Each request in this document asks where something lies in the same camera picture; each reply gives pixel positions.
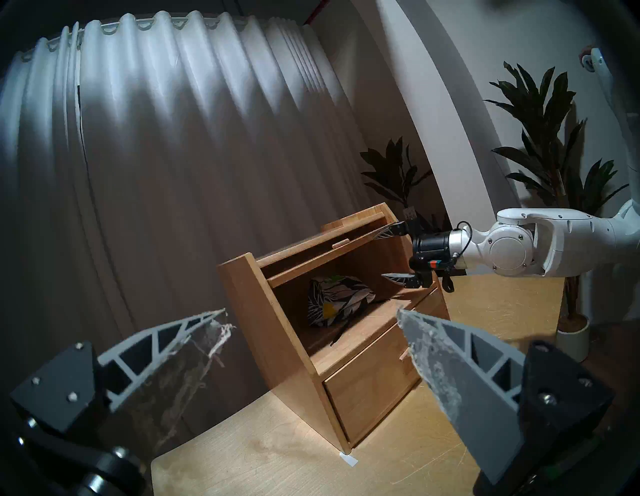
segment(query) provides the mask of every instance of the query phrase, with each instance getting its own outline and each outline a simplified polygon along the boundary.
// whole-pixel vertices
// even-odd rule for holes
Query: leaf print fabric
[[[352,276],[314,277],[309,282],[307,319],[310,326],[329,327],[343,321],[376,295]]]

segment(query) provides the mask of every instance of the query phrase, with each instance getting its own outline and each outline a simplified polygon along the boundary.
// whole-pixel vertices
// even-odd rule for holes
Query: potted plant
[[[406,161],[409,167],[405,170],[403,164],[403,142],[402,136],[394,143],[389,140],[385,156],[380,152],[369,148],[366,152],[360,152],[360,156],[364,161],[373,166],[373,171],[362,172],[363,176],[374,180],[375,182],[365,182],[365,186],[369,186],[379,195],[384,196],[387,200],[402,204],[405,210],[409,209],[409,193],[418,186],[422,181],[433,175],[433,171],[429,169],[424,174],[416,178],[418,167],[411,164],[409,156],[409,145],[405,148]],[[442,228],[438,225],[438,221],[434,214],[431,215],[431,223],[429,223],[419,212],[416,212],[420,219],[422,228],[427,232],[440,232],[451,229],[449,219],[444,219]]]
[[[545,105],[554,67],[545,72],[540,88],[519,64],[519,73],[506,62],[504,68],[515,78],[516,85],[507,81],[491,84],[500,88],[509,103],[486,101],[506,110],[522,123],[524,150],[500,147],[493,151],[521,165],[535,179],[522,172],[513,172],[507,177],[534,191],[547,207],[571,208],[595,216],[612,196],[628,184],[604,196],[607,183],[617,172],[613,170],[613,160],[604,164],[602,159],[598,160],[584,182],[580,179],[579,161],[569,160],[585,121],[580,121],[572,129],[566,144],[562,144],[557,134],[575,95],[567,89],[566,72],[556,77],[551,97]],[[579,282],[580,276],[564,280],[567,315],[558,321],[556,344],[580,362],[589,350],[589,319],[577,309]]]

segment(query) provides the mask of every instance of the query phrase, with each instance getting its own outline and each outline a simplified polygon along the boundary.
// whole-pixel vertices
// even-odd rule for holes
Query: white label
[[[404,209],[402,211],[402,213],[404,214],[404,220],[418,218],[418,215],[415,213],[415,208],[414,207],[409,207],[407,209]]]
[[[340,458],[349,463],[350,466],[354,467],[358,460],[352,457],[350,454],[344,454],[342,451],[340,452]]]

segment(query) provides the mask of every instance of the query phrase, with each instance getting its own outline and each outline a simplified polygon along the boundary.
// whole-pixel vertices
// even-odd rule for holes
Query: curtain fold
[[[313,32],[282,19],[126,14],[16,55],[0,177],[17,379],[74,340],[100,353],[223,307],[217,264],[371,205],[345,101]],[[221,359],[199,406],[216,422],[264,387],[239,333]]]

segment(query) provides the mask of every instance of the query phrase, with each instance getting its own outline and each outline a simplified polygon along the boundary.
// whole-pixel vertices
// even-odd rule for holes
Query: table surface
[[[555,339],[562,278],[454,278],[452,321],[479,327],[526,353]],[[151,464],[156,496],[466,495],[479,469],[424,382],[351,452],[338,450],[271,392]]]

